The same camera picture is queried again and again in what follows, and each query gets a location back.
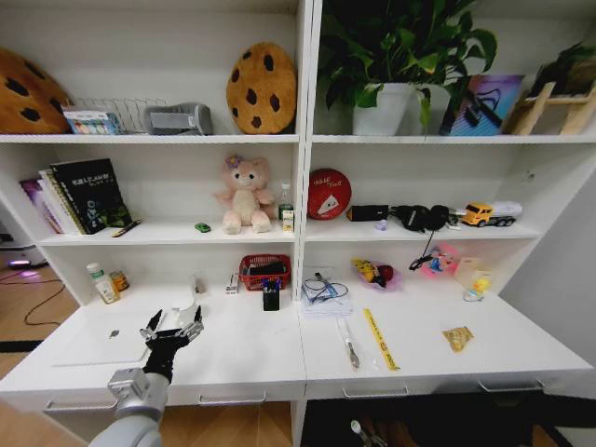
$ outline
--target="white desk surface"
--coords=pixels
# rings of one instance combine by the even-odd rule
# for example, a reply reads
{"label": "white desk surface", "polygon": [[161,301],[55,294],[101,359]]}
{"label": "white desk surface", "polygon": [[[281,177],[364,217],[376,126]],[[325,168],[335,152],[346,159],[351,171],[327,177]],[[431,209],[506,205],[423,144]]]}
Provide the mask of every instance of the white desk surface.
{"label": "white desk surface", "polygon": [[[143,366],[146,356],[136,363],[52,367],[63,345],[96,318],[138,311],[151,316],[189,295],[187,284],[133,283],[120,302],[105,305],[97,300],[79,308],[0,382],[0,394],[106,388],[115,370]],[[289,290],[281,292],[277,312],[264,312],[262,294],[244,288],[238,295],[226,295],[219,285],[200,296],[205,330],[178,351],[173,386],[304,383],[298,306]]]}
{"label": "white desk surface", "polygon": [[[361,366],[352,368],[333,318],[306,318],[301,311],[308,381],[591,368],[494,293],[482,302],[463,301],[463,288],[452,278],[417,274],[405,279],[403,291],[388,293],[373,291],[357,279],[345,284],[354,305],[347,325]],[[366,307],[400,366],[396,372],[381,357],[364,317]],[[461,326],[467,326],[474,339],[454,353],[442,331]]]}

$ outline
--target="toy truck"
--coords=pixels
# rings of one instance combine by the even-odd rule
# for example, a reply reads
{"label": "toy truck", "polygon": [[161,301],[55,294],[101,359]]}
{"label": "toy truck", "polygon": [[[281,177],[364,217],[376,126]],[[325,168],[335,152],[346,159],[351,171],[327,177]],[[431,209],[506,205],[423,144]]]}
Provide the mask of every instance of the toy truck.
{"label": "toy truck", "polygon": [[495,202],[493,204],[472,202],[466,206],[464,224],[483,227],[486,225],[510,226],[522,214],[522,205],[517,202]]}

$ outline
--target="ruler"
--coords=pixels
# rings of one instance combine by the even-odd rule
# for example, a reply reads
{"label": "ruler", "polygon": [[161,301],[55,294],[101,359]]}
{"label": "ruler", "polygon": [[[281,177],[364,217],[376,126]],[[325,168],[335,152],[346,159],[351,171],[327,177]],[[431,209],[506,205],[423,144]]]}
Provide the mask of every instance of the ruler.
{"label": "ruler", "polygon": [[364,309],[364,317],[369,322],[369,326],[371,326],[372,334],[374,335],[374,339],[376,340],[376,343],[379,345],[379,349],[381,349],[381,354],[383,355],[383,358],[385,359],[387,368],[390,371],[397,371],[400,367],[395,364],[395,361],[393,361],[393,357],[391,357],[389,348],[387,347],[385,340],[383,339],[383,334],[381,334],[381,330],[376,325],[376,321],[374,320],[373,313],[371,312],[371,309],[368,309],[368,308]]}

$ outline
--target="wooden easel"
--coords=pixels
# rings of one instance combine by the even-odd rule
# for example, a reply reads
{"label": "wooden easel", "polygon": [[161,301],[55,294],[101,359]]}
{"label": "wooden easel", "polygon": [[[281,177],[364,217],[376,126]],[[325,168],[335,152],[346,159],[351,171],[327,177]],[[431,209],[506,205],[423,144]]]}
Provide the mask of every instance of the wooden easel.
{"label": "wooden easel", "polygon": [[505,133],[513,135],[530,135],[536,122],[544,113],[547,106],[568,106],[567,118],[562,125],[561,135],[576,135],[588,124],[596,111],[596,83],[588,96],[556,96],[550,94],[555,88],[554,82],[548,82],[535,98],[525,98],[515,105],[515,109],[508,121]]}

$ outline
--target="red circular sign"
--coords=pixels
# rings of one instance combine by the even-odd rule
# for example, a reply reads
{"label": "red circular sign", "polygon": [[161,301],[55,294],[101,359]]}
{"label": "red circular sign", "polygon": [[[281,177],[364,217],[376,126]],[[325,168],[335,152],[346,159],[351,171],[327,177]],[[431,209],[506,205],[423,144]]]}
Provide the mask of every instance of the red circular sign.
{"label": "red circular sign", "polygon": [[310,174],[308,216],[328,221],[339,216],[352,198],[347,177],[335,169],[317,169]]}

